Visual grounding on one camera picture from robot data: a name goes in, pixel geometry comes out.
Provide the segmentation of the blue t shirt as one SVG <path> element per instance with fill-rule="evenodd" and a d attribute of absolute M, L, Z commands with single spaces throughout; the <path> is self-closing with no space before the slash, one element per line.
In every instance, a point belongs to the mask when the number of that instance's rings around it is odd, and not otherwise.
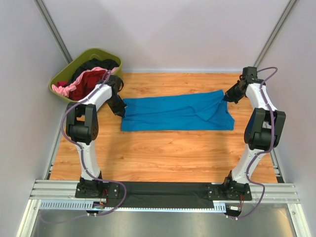
<path fill-rule="evenodd" d="M 233 130 L 224 92 L 126 98 L 122 131 Z"/>

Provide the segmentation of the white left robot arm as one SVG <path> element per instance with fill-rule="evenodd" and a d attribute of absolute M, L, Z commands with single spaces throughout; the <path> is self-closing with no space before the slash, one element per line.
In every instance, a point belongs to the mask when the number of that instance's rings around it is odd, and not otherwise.
<path fill-rule="evenodd" d="M 116 75 L 104 76 L 82 100 L 70 102 L 66 110 L 66 136 L 79 154 L 81 175 L 76 187 L 77 198 L 101 198 L 110 187 L 102 181 L 97 163 L 95 140 L 99 132 L 97 112 L 108 104 L 114 115 L 124 118 L 126 104 L 119 96 L 122 79 Z"/>

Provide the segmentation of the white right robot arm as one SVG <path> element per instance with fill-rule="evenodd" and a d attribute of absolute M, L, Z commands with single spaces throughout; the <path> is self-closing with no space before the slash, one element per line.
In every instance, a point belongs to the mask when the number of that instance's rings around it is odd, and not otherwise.
<path fill-rule="evenodd" d="M 238 81 L 225 92 L 223 100 L 238 103 L 247 97 L 253 112 L 244 132 L 245 150 L 223 183 L 228 199 L 246 197 L 250 193 L 251 176 L 261 158 L 280 141 L 286 114 L 278 110 L 267 93 L 267 79 L 258 78 L 256 67 L 245 67 Z"/>

